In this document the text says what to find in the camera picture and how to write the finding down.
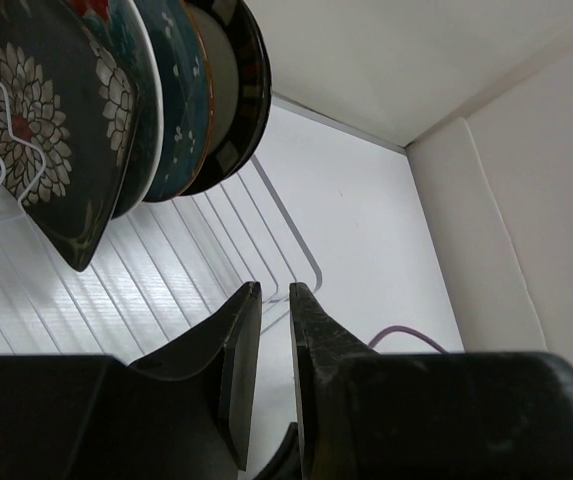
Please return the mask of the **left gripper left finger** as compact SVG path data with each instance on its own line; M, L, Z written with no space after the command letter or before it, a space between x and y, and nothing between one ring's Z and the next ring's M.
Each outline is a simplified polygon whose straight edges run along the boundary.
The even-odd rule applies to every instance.
M247 467L261 286L247 282L208 318L133 361L147 384L136 409L147 471Z

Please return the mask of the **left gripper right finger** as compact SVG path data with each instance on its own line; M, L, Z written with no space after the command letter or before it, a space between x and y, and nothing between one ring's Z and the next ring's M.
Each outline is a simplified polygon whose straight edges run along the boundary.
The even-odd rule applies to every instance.
M290 287L307 479L573 479L573 367L538 352L382 354Z

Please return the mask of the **striped dark rim plate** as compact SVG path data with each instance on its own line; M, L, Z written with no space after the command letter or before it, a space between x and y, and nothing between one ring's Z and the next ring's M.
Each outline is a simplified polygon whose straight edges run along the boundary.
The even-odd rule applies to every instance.
M272 72L262 31L244 1L189 1L214 90L212 138L185 196L236 174L254 155L268 123Z

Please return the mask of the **black square floral plate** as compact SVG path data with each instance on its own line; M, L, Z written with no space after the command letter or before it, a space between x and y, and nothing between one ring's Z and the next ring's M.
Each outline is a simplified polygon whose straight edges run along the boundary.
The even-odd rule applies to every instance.
M131 75L65 1L0 1L0 180L74 270L115 210L137 123Z

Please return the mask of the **teal round plate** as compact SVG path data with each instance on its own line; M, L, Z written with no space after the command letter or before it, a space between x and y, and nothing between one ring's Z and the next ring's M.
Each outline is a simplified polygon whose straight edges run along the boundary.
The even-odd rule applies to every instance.
M214 128L211 68L197 23L184 1L138 1L161 80L163 144L144 197L163 202L188 190L204 164Z

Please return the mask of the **red plate with teal flower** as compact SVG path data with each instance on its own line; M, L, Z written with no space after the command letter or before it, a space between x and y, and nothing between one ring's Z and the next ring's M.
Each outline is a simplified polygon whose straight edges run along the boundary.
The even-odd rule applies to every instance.
M160 164L163 94L153 45L134 1L72 1L90 30L106 136L125 175L113 216L132 211L149 191Z

